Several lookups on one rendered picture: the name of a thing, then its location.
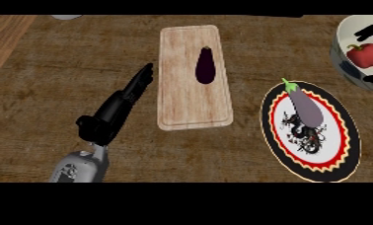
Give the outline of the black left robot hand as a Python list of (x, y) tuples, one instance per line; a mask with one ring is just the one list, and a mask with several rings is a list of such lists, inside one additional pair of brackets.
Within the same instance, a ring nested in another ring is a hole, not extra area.
[(83, 115), (77, 119), (78, 136), (84, 141), (99, 146), (111, 143), (152, 81), (153, 64), (147, 63), (125, 88), (109, 96), (94, 115)]

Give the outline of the pale purple eggplant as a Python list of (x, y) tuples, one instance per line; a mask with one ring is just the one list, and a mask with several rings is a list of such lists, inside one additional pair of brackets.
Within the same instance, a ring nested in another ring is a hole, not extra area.
[(299, 119), (307, 127), (316, 128), (323, 123), (321, 111), (313, 102), (308, 94), (302, 91), (295, 82), (283, 80)]

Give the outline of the red bell pepper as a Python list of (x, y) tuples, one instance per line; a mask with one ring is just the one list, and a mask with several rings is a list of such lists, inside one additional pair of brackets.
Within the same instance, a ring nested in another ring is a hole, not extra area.
[(373, 43), (361, 45), (351, 44), (348, 47), (346, 58), (360, 68), (373, 66)]

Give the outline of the pale grey object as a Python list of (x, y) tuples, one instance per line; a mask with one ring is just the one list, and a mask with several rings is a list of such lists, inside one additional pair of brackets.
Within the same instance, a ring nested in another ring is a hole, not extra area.
[(62, 21), (74, 20), (80, 17), (81, 17), (81, 15), (53, 15), (53, 18), (58, 20), (62, 20)]

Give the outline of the pale wooden cutting board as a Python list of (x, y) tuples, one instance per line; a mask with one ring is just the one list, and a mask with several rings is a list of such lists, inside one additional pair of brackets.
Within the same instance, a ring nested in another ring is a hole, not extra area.
[[(209, 84), (195, 77), (202, 48), (212, 53), (215, 76)], [(161, 30), (158, 126), (186, 130), (227, 126), (233, 108), (215, 25), (171, 27)]]

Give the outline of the dark purple eggplant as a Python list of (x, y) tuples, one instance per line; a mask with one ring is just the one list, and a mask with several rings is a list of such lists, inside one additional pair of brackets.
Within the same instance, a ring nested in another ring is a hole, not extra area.
[(205, 46), (199, 52), (195, 66), (195, 78), (201, 84), (209, 84), (215, 77), (215, 65), (212, 59), (212, 49)]

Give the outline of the black red white plate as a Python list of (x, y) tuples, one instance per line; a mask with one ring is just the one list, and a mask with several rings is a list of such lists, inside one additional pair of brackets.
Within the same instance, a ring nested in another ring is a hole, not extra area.
[[(317, 127), (302, 121), (295, 90), (320, 110)], [(332, 93), (313, 83), (283, 80), (264, 97), (260, 118), (267, 145), (286, 169), (310, 182), (346, 180), (360, 164), (361, 140), (354, 119)]]

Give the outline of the white black patterned bowl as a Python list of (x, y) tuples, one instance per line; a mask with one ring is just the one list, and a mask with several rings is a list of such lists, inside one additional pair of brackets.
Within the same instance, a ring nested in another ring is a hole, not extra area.
[(341, 21), (329, 57), (344, 78), (373, 91), (373, 15), (352, 15)]

